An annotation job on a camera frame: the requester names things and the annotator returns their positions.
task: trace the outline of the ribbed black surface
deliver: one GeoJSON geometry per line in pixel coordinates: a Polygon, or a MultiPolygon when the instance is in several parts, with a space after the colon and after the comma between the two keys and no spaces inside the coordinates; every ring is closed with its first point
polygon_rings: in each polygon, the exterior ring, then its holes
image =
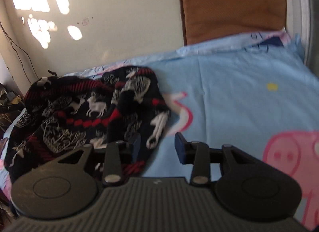
{"type": "Polygon", "coordinates": [[[208,189],[188,185],[184,178],[131,178],[107,188],[86,211],[58,221],[25,217],[6,232],[306,232],[295,220],[254,223],[221,208],[208,189]]]}

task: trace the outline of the pig nostril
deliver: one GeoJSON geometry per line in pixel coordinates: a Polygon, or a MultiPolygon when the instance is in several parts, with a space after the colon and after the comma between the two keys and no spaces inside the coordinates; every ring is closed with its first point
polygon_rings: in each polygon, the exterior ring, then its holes
{"type": "Polygon", "coordinates": [[[293,160],[293,153],[291,153],[291,152],[288,153],[287,159],[288,159],[289,162],[291,162],[293,160]]]}
{"type": "Polygon", "coordinates": [[[276,151],[276,152],[274,153],[274,158],[275,158],[276,160],[280,160],[280,158],[281,158],[281,153],[280,153],[279,151],[276,151]]]}

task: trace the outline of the wall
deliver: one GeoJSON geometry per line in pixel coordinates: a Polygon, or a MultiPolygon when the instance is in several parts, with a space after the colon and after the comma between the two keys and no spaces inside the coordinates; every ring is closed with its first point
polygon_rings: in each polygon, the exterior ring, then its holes
{"type": "MultiPolygon", "coordinates": [[[[6,32],[9,34],[9,36],[12,38],[12,40],[17,44],[20,45],[19,42],[17,41],[15,34],[13,32],[13,29],[11,27],[11,24],[9,22],[7,10],[4,4],[4,0],[0,0],[0,21],[2,23],[2,26],[6,30],[6,32]]],[[[22,51],[17,49],[17,52],[19,53],[19,56],[21,60],[23,61],[24,69],[28,75],[28,78],[30,81],[33,83],[36,81],[36,77],[31,70],[31,67],[26,60],[26,57],[22,51]]],[[[30,82],[26,78],[25,74],[23,73],[21,62],[19,61],[17,54],[15,51],[12,49],[8,39],[0,29],[0,53],[1,57],[4,60],[5,65],[1,62],[1,69],[0,69],[0,79],[5,82],[5,80],[8,83],[11,83],[11,87],[17,89],[14,87],[14,84],[12,80],[8,77],[7,73],[7,68],[10,71],[10,76],[13,76],[14,81],[16,82],[17,86],[19,87],[20,91],[22,94],[25,94],[30,87],[30,82]]]]}
{"type": "Polygon", "coordinates": [[[15,9],[5,0],[8,15],[19,42],[28,49],[39,76],[47,70],[59,75],[183,46],[179,0],[68,0],[70,12],[59,11],[56,0],[47,0],[50,11],[15,9]],[[28,24],[33,18],[52,21],[57,31],[49,31],[51,42],[44,49],[28,24]],[[73,40],[69,25],[82,33],[73,40]]]}

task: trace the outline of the yellow spot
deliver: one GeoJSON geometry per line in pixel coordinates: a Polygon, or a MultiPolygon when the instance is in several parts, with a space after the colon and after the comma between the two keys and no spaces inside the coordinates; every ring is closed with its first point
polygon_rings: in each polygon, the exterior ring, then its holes
{"type": "Polygon", "coordinates": [[[274,83],[267,83],[267,89],[271,92],[278,91],[278,85],[274,83]]]}

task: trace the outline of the pink and white curved print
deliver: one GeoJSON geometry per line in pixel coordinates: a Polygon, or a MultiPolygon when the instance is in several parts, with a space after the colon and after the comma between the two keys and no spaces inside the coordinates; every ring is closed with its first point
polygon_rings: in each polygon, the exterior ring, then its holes
{"type": "Polygon", "coordinates": [[[319,225],[319,132],[292,131],[273,136],[263,161],[293,177],[302,188],[307,205],[302,224],[319,225]]]}
{"type": "Polygon", "coordinates": [[[179,121],[169,129],[167,129],[164,135],[175,135],[176,132],[183,132],[189,128],[193,122],[193,114],[189,108],[181,104],[179,100],[187,96],[186,92],[180,93],[164,93],[163,97],[167,106],[171,109],[172,112],[179,115],[179,121]]]}

